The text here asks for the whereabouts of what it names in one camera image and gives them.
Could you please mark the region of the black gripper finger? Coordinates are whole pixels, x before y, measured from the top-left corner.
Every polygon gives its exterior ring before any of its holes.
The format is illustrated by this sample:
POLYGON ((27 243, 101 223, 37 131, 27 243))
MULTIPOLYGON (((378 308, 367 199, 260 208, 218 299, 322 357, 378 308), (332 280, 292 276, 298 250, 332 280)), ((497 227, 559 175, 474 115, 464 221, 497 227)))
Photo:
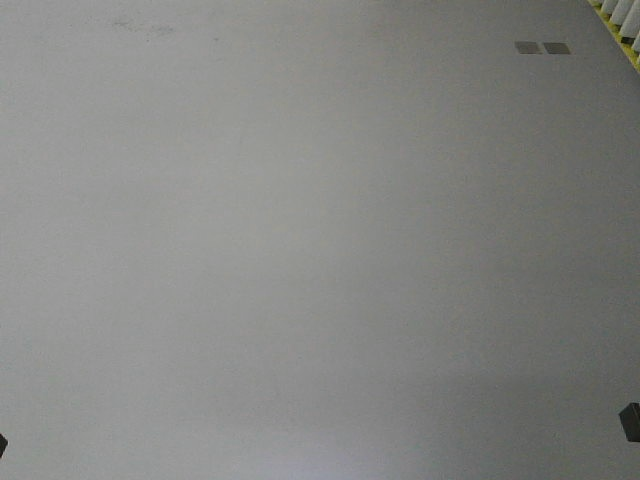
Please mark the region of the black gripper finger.
POLYGON ((0 458, 3 457, 7 446, 8 446, 8 440, 4 437, 4 435, 0 434, 0 458))
POLYGON ((638 402, 630 402, 618 413, 621 428, 626 441, 639 447, 640 443, 640 406, 638 402))

